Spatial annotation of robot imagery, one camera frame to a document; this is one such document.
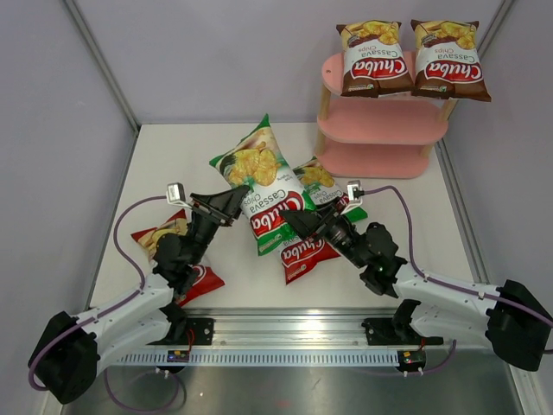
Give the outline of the green Chuba chips bag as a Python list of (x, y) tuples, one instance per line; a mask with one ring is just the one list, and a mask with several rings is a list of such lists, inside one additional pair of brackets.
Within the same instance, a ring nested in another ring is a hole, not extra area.
[(209, 164), (232, 188), (249, 187), (241, 204), (257, 242), (257, 254), (275, 251), (296, 234), (284, 210), (315, 210), (315, 203), (283, 156), (268, 115), (240, 142)]
[(293, 171), (318, 208), (332, 203), (343, 212), (349, 202), (347, 193), (315, 156)]

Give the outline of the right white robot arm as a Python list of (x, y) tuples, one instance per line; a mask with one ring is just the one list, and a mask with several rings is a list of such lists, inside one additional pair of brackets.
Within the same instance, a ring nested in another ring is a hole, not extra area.
[(372, 222), (359, 233), (332, 205), (281, 216), (301, 239), (325, 240), (360, 269), (374, 294), (400, 300), (391, 327), (399, 341), (440, 337), (479, 344), (528, 372), (537, 371), (548, 354), (552, 317), (525, 285), (469, 283), (423, 271), (397, 255), (384, 225)]

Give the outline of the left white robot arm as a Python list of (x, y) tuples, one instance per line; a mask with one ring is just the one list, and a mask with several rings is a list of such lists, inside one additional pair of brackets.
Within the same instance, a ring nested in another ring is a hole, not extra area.
[(187, 314), (175, 298), (193, 287), (208, 246), (221, 227), (239, 217), (248, 192), (241, 185), (211, 195), (187, 195), (181, 183), (170, 183), (163, 199), (190, 210), (186, 233), (158, 238), (155, 267), (150, 274), (141, 272), (129, 291), (78, 315), (61, 311), (52, 316), (29, 358), (29, 385), (65, 405), (135, 349), (161, 340), (180, 342), (187, 333)]

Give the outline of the small brown Chuba chips bag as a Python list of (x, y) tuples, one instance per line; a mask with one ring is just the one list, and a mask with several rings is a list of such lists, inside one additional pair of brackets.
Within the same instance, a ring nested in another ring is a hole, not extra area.
[(343, 97), (378, 98), (413, 90), (400, 28), (400, 22), (380, 20), (336, 26), (343, 52)]

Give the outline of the large brown Chuba chips bag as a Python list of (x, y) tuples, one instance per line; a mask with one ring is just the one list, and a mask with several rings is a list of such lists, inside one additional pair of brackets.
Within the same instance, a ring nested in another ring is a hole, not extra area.
[(416, 38), (415, 96), (492, 100), (476, 48), (478, 21), (413, 19), (410, 24)]

